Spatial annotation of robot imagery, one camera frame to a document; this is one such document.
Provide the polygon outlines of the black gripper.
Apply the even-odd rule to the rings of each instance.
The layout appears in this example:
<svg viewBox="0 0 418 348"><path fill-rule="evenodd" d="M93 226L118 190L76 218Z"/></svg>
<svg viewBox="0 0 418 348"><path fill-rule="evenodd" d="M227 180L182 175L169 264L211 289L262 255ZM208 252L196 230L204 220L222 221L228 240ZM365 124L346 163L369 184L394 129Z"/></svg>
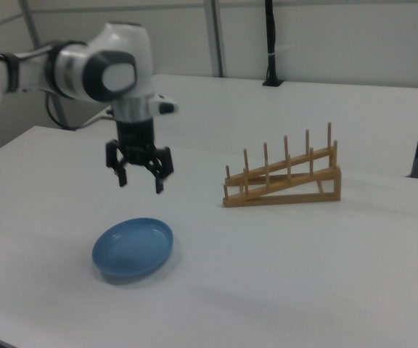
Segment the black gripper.
<svg viewBox="0 0 418 348"><path fill-rule="evenodd" d="M164 181L174 171L171 149L155 148L154 122L147 119L135 123L117 122L118 141L106 143L106 166L118 177L120 187L127 184L126 161L132 165L145 165L155 177L155 190L160 194ZM126 159L118 159L118 150Z"/></svg>

